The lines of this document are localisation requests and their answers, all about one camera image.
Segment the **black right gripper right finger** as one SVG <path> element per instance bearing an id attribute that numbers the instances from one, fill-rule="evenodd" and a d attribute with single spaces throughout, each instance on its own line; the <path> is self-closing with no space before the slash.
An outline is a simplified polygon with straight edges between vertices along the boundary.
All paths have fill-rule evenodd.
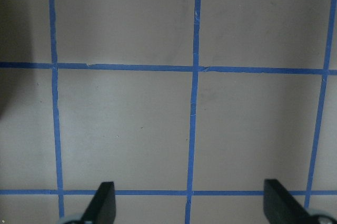
<path id="1" fill-rule="evenodd" d="M 269 223 L 325 223 L 325 215 L 309 214 L 277 179 L 264 180 L 264 215 Z"/>

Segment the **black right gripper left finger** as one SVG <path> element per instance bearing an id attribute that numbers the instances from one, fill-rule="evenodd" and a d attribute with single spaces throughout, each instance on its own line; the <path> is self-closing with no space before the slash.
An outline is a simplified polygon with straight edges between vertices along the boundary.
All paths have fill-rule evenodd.
<path id="1" fill-rule="evenodd" d="M 102 182 L 83 213 L 80 223 L 113 224 L 116 218 L 114 182 Z"/>

